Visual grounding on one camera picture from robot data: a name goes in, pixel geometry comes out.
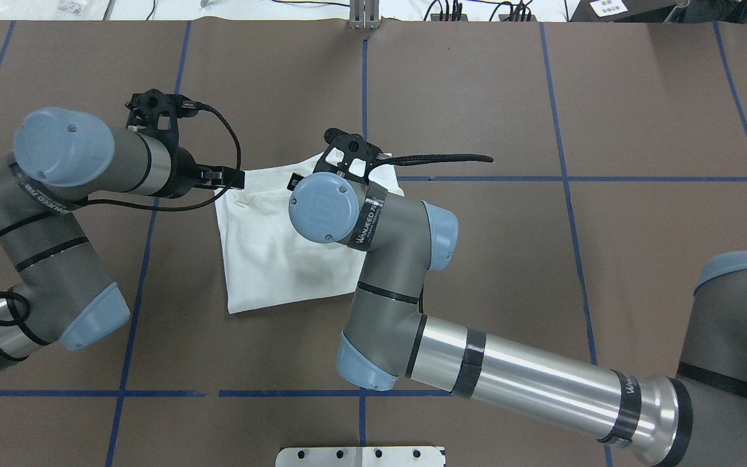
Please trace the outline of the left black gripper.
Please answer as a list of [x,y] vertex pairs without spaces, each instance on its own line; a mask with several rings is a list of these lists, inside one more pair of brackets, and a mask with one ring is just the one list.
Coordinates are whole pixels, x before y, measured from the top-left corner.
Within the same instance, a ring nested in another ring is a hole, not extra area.
[[[245,174],[226,174],[224,166],[199,165],[188,150],[178,146],[172,157],[169,178],[169,198],[180,198],[202,179],[202,189],[244,189]],[[305,175],[293,173],[287,184],[288,190],[294,190]]]

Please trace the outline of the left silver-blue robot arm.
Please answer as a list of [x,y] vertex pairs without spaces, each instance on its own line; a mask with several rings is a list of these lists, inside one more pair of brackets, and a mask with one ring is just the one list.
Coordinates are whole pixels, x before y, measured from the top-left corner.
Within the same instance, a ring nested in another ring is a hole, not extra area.
[[20,283],[0,291],[0,372],[59,342],[80,351],[124,326],[131,312],[75,211],[137,204],[94,199],[105,191],[179,198],[245,186],[235,167],[197,163],[179,145],[178,119],[214,108],[196,101],[128,103],[124,129],[59,107],[30,113],[0,159],[0,246]]

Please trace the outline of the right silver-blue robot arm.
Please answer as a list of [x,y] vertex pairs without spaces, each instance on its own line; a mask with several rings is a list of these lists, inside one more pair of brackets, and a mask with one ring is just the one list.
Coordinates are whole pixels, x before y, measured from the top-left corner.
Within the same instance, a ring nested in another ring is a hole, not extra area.
[[309,241],[365,252],[336,369],[390,390],[400,377],[630,449],[652,466],[747,466],[747,251],[705,264],[673,377],[638,378],[419,313],[447,266],[457,217],[358,176],[290,179],[289,216]]

